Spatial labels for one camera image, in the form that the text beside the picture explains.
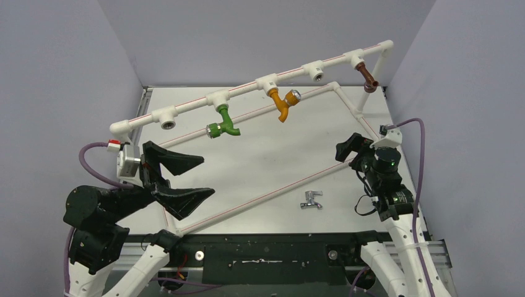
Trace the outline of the chrome metal faucet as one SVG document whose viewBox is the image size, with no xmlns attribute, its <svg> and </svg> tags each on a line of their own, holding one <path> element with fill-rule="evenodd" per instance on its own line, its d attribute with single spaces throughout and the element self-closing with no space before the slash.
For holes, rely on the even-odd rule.
<svg viewBox="0 0 525 297">
<path fill-rule="evenodd" d="M 307 208 L 316 208 L 318 210 L 321 210 L 323 206 L 315 201 L 316 196 L 322 196 L 322 191 L 306 191 L 305 192 L 305 202 L 300 203 L 301 209 L 307 209 Z"/>
</svg>

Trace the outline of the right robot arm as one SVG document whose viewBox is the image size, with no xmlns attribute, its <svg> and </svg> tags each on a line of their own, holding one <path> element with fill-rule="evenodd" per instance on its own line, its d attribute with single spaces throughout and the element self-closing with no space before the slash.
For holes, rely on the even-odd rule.
<svg viewBox="0 0 525 297">
<path fill-rule="evenodd" d="M 449 296 L 424 238 L 415 199 L 398 172 L 400 151 L 355 132 L 336 145 L 335 159 L 343 162 L 352 152 L 356 156 L 349 166 L 366 185 L 399 260 L 394 261 L 384 243 L 364 240 L 348 247 L 350 260 L 366 263 L 388 296 Z"/>
</svg>

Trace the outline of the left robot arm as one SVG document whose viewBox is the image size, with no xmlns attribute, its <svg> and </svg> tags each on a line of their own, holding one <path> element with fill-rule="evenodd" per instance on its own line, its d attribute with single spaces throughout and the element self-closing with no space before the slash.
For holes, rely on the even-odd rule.
<svg viewBox="0 0 525 297">
<path fill-rule="evenodd" d="M 124 277 L 105 290 L 130 232 L 119 221 L 154 202 L 177 220 L 188 217 L 214 190 L 173 189 L 162 170 L 179 176 L 203 162 L 201 156 L 172 152 L 150 141 L 134 162 L 140 185 L 99 176 L 106 187 L 75 187 L 67 197 L 63 217 L 71 227 L 64 249 L 64 296 L 137 296 L 162 267 L 180 263 L 182 232 L 162 229 L 151 235 L 143 255 Z"/>
</svg>

